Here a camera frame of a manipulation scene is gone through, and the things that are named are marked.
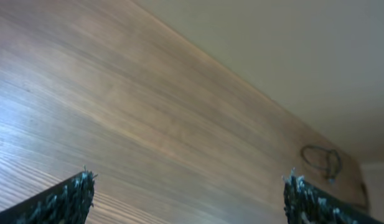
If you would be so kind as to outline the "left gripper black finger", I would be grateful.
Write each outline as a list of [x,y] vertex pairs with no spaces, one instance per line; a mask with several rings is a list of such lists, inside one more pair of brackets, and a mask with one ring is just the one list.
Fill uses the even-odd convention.
[[93,207],[95,178],[83,170],[0,212],[0,224],[84,224]]

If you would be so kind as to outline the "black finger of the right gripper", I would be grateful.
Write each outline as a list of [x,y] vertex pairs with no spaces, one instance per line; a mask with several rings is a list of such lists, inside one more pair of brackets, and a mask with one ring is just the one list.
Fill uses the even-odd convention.
[[291,171],[284,181],[284,211],[288,224],[383,224],[370,216],[365,184],[360,184],[364,204],[343,202]]

